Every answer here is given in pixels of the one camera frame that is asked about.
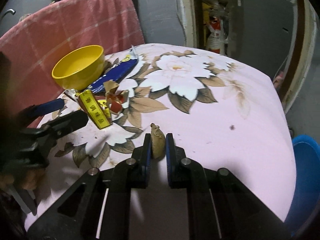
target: tablecloth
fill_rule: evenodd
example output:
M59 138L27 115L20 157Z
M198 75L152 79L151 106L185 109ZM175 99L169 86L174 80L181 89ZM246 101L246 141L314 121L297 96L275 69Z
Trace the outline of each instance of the tablecloth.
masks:
M105 170L143 144L150 124L205 168L228 168L281 220L295 189L291 138L278 95L260 71L205 50L166 44L136 47L139 63L120 83L129 90L124 111L110 127L86 127L60 139L36 191L39 217L90 167ZM106 56L113 62L127 51ZM65 109L40 125L79 109L60 95ZM130 239L188 239L185 190L170 190L165 158L153 160L149 187L132 190Z

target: pink cloth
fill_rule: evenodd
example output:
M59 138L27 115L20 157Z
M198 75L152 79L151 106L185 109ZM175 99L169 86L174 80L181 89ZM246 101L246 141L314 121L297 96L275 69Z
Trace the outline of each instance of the pink cloth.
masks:
M63 0L27 17L0 38L11 61L8 101L14 113L57 98L51 71L66 54L97 44L105 55L144 44L132 0Z

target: blue plastic packet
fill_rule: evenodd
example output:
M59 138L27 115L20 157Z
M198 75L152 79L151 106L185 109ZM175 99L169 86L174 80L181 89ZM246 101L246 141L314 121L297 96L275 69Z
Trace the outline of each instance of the blue plastic packet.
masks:
M113 80L114 82L119 83L135 67L135 65L138 63L138 60L139 57L135 52L134 46L132 46L129 54L126 55L125 58L119 62L119 64L111 68L105 75L97 79L86 89L90 89L94 94L103 92L105 90L103 86L104 82Z

